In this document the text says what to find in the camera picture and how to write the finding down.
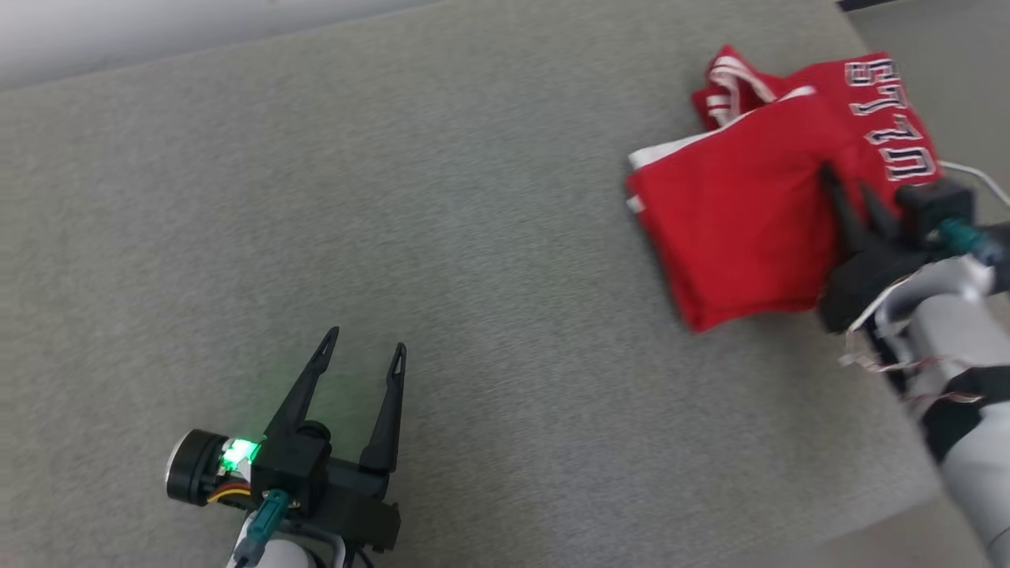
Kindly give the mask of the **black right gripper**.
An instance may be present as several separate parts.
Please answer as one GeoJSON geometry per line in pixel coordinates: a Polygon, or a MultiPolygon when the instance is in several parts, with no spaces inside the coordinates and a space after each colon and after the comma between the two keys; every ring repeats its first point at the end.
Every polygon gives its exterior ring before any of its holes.
{"type": "Polygon", "coordinates": [[[824,332],[843,334],[885,291],[930,262],[931,254],[901,241],[899,219],[873,188],[858,182],[858,207],[830,163],[820,166],[822,190],[838,230],[838,262],[817,302],[824,332]]]}

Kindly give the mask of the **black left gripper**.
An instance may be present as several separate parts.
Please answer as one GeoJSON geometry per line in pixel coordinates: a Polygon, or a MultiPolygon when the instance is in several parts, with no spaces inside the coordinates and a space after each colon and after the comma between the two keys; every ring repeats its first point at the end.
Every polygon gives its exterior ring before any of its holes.
{"type": "Polygon", "coordinates": [[[217,503],[249,515],[267,507],[279,518],[276,533],[340,539],[351,552],[361,547],[392,550],[401,517],[398,507],[383,497],[399,459],[406,345],[396,346],[382,406],[360,464],[333,458],[321,429],[296,432],[306,420],[338,338],[339,327],[326,332],[260,441],[203,429],[184,435],[167,460],[166,495],[191,506],[217,503]]]}

